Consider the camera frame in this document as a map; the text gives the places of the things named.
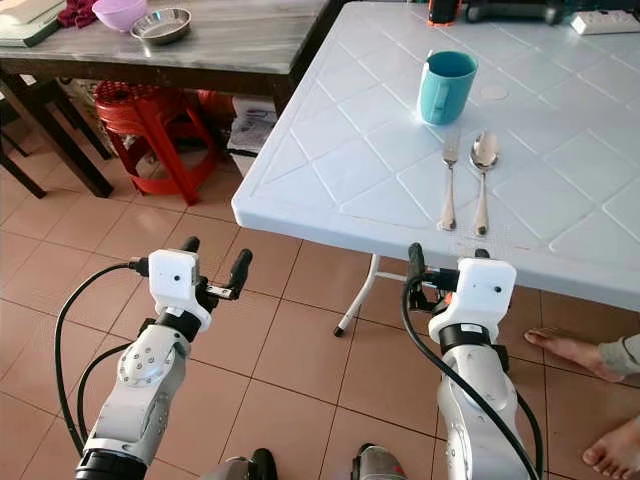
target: person's leg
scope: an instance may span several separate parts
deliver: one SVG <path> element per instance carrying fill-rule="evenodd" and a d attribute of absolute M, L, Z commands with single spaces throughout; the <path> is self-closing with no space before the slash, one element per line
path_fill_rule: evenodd
<path fill-rule="evenodd" d="M 640 373 L 640 334 L 617 342 L 601 343 L 598 350 L 611 371 L 625 376 Z"/>
<path fill-rule="evenodd" d="M 559 330 L 534 328 L 526 332 L 524 338 L 529 343 L 554 355 L 583 366 L 608 382 L 619 382 L 625 376 L 625 373 L 618 372 L 609 366 L 598 345 L 567 337 Z M 607 348 L 608 358 L 613 356 L 613 350 L 613 348 Z"/>
<path fill-rule="evenodd" d="M 557 330 L 536 328 L 525 333 L 525 338 L 610 382 L 640 373 L 640 334 L 595 345 L 566 337 Z M 640 417 L 605 434 L 584 452 L 582 460 L 605 476 L 631 478 L 640 471 Z"/>

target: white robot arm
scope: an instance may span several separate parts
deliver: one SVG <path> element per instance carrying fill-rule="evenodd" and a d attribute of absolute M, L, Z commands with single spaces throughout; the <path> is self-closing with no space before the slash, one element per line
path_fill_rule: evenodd
<path fill-rule="evenodd" d="M 459 261 L 457 272 L 426 272 L 419 244 L 412 245 L 410 257 L 408 282 L 413 278 L 414 283 L 405 288 L 408 293 L 405 300 L 413 309 L 431 307 L 435 308 L 434 313 L 441 312 L 429 321 L 429 335 L 440 344 L 442 361 L 438 364 L 435 355 L 435 359 L 429 358 L 444 372 L 438 406 L 447 426 L 449 479 L 537 479 L 515 426 L 518 395 L 504 371 L 499 350 L 493 345 L 498 337 L 498 324 L 509 307 L 515 269 L 489 258 L 465 258 Z M 429 304 L 422 294 L 421 280 L 438 289 L 444 286 L 453 293 L 437 305 Z M 413 327 L 408 318 L 405 326 L 411 335 Z M 411 336 L 414 342 L 419 340 Z M 424 344 L 418 346 L 421 350 L 427 348 Z M 501 431 L 496 422 L 501 422 L 508 432 Z"/>
<path fill-rule="evenodd" d="M 88 435 L 76 479 L 144 478 L 167 427 L 171 400 L 184 379 L 191 342 L 209 327 L 218 299 L 238 298 L 251 252 L 241 252 L 229 284 L 221 288 L 200 277 L 198 244 L 192 237 L 182 250 L 157 250 L 134 262 L 136 270 L 149 276 L 159 316 L 122 353 L 115 387 Z"/>

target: black cable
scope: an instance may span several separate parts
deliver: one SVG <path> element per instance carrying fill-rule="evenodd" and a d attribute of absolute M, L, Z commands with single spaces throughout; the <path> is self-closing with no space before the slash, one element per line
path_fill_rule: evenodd
<path fill-rule="evenodd" d="M 538 473 L 536 472 L 536 469 L 531 463 L 531 459 L 527 455 L 526 450 L 513 434 L 511 429 L 509 429 L 509 427 L 504 423 L 500 415 L 498 415 L 498 413 L 493 408 L 491 408 L 491 405 L 489 405 L 487 401 L 482 398 L 482 396 L 478 392 L 476 392 L 475 389 L 471 385 L 469 385 L 464 378 L 458 375 L 456 371 L 453 370 L 449 365 L 444 363 L 435 353 L 431 351 L 431 349 L 429 349 L 429 347 L 424 344 L 420 337 L 418 337 L 418 334 L 416 333 L 413 325 L 411 324 L 411 320 L 409 319 L 409 309 L 407 307 L 407 303 L 411 289 L 415 285 L 421 284 L 422 275 L 416 275 L 408 279 L 407 283 L 405 283 L 404 288 L 402 289 L 402 323 L 404 324 L 404 328 L 405 330 L 407 330 L 409 337 L 411 337 L 411 340 L 413 340 L 413 343 L 416 344 L 422 354 L 427 357 L 431 361 L 431 363 L 438 367 L 445 375 L 447 375 L 455 383 L 457 383 L 458 386 L 467 395 L 469 395 L 469 397 L 471 397 L 471 399 L 476 402 L 484 411 L 484 413 L 486 413 L 487 416 L 493 421 L 496 427 L 498 427 L 498 430 L 500 430 L 500 432 L 505 436 L 507 441 L 516 451 L 516 454 L 522 461 L 522 464 L 527 470 L 529 477 L 533 480 L 540 480 L 541 475 L 538 475 Z"/>
<path fill-rule="evenodd" d="M 62 416 L 64 417 L 64 421 L 67 424 L 67 430 L 69 431 L 69 435 L 71 435 L 71 440 L 73 441 L 73 445 L 76 447 L 78 455 L 82 456 L 82 450 L 84 448 L 84 443 L 76 430 L 76 426 L 73 423 L 73 417 L 71 416 L 71 410 L 69 409 L 69 403 L 67 402 L 67 393 L 64 388 L 64 376 L 62 374 L 62 352 L 61 352 L 61 344 L 62 344 L 62 324 L 64 323 L 64 319 L 67 316 L 67 312 L 73 305 L 73 302 L 76 301 L 78 296 L 89 286 L 91 285 L 97 278 L 105 275 L 106 273 L 111 272 L 112 270 L 117 270 L 119 268 L 129 268 L 129 265 L 126 263 L 119 263 L 117 265 L 112 265 L 103 270 L 100 270 L 97 273 L 94 273 L 89 278 L 87 278 L 82 284 L 73 292 L 67 301 L 65 302 L 62 310 L 58 314 L 58 319 L 56 321 L 56 331 L 55 338 L 53 344 L 53 355 L 54 355 L 54 363 L 56 368 L 56 383 L 58 386 L 58 399 L 60 400 L 60 407 L 62 408 Z"/>
<path fill-rule="evenodd" d="M 542 478 L 542 474 L 544 473 L 544 445 L 542 445 L 542 432 L 540 431 L 540 425 L 538 425 L 538 421 L 536 420 L 536 416 L 529 407 L 529 404 L 526 400 L 520 395 L 519 392 L 516 392 L 518 395 L 518 404 L 524 411 L 525 415 L 529 419 L 529 424 L 531 424 L 531 431 L 533 432 L 533 441 L 535 443 L 536 448 L 536 472 L 538 476 Z"/>
<path fill-rule="evenodd" d="M 85 369 L 80 378 L 80 383 L 78 384 L 78 392 L 76 397 L 76 416 L 78 418 L 78 427 L 80 428 L 80 438 L 83 442 L 86 442 L 89 438 L 89 433 L 87 432 L 87 425 L 84 421 L 84 389 L 87 385 L 87 381 L 89 380 L 89 376 L 94 368 L 98 366 L 100 362 L 104 359 L 110 357 L 111 355 L 121 352 L 129 347 L 131 343 L 125 343 L 124 345 L 120 345 L 118 347 L 112 348 L 111 350 L 107 350 L 106 352 L 100 354 L 98 357 L 93 360 L 89 364 L 89 366 Z"/>

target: fork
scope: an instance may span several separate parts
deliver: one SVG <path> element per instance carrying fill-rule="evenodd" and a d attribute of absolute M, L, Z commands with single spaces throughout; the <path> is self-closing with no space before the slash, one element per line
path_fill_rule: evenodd
<path fill-rule="evenodd" d="M 455 230 L 456 213 L 453 207 L 453 166 L 458 161 L 458 144 L 460 143 L 460 129 L 453 127 L 447 132 L 442 151 L 442 160 L 449 169 L 449 187 L 445 199 L 438 228 L 441 230 Z"/>

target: power strip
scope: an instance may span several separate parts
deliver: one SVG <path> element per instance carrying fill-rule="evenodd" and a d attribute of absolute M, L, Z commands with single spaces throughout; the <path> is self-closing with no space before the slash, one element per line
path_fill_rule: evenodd
<path fill-rule="evenodd" d="M 640 21 L 624 10 L 578 12 L 571 26 L 580 35 L 640 32 Z"/>

